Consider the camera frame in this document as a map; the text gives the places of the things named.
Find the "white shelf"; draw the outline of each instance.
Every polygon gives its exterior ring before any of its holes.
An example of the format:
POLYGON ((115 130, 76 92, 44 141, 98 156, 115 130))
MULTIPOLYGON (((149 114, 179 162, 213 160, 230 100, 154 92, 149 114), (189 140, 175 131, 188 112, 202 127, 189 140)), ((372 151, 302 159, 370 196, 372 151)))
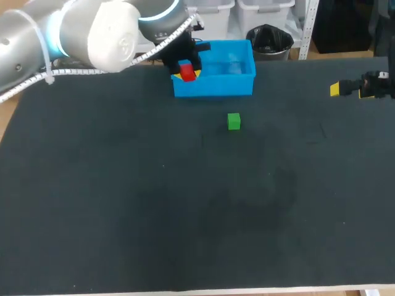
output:
MULTIPOLYGON (((294 39, 294 46, 301 48, 299 59, 306 59, 309 51, 310 40, 312 37, 312 31, 315 23, 315 17, 318 10, 318 4, 320 0, 304 0, 303 5, 294 7, 290 10, 285 25, 285 31, 287 31, 294 39), (304 28, 299 22, 299 18, 304 20, 304 28)), ((229 29, 227 40, 244 39, 241 30, 236 19, 236 16, 231 13, 229 19, 229 29)), ((154 48, 152 43, 139 44, 137 52, 147 52, 154 48)))

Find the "white storage bin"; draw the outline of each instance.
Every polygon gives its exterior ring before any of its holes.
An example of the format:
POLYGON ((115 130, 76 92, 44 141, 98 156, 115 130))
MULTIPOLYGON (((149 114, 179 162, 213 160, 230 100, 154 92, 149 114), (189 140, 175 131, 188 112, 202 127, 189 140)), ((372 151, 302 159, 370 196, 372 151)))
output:
POLYGON ((249 30, 269 24, 279 29, 285 28, 289 10, 295 0, 237 0, 238 18, 243 37, 249 30))
POLYGON ((230 9, 235 0, 184 0, 189 14, 198 13, 205 28, 192 33, 193 38, 202 40, 224 40, 228 34, 230 9))

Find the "blue bin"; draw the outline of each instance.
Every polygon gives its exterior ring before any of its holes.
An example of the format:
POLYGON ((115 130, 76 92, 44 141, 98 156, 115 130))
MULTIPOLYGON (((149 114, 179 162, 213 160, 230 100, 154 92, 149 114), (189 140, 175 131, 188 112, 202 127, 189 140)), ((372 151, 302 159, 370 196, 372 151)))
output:
POLYGON ((256 68, 249 40, 210 41, 199 53, 202 72, 192 82, 172 75, 175 97, 250 96, 256 68))

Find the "table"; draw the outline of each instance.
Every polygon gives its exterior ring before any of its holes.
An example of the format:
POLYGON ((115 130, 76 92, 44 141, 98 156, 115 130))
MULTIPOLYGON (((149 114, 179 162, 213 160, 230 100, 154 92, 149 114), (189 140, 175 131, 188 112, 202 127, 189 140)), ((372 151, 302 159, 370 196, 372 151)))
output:
POLYGON ((0 144, 0 294, 392 284, 395 104, 329 97, 367 70, 257 64, 213 102, 144 66, 32 87, 0 144))

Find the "green cube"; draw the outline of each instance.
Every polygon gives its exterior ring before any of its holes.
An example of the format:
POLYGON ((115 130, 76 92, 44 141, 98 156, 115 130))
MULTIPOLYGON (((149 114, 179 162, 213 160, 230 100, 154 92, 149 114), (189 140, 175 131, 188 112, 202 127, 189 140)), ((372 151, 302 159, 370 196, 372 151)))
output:
POLYGON ((228 130, 237 131, 240 130, 241 119, 239 113, 228 114, 228 130))

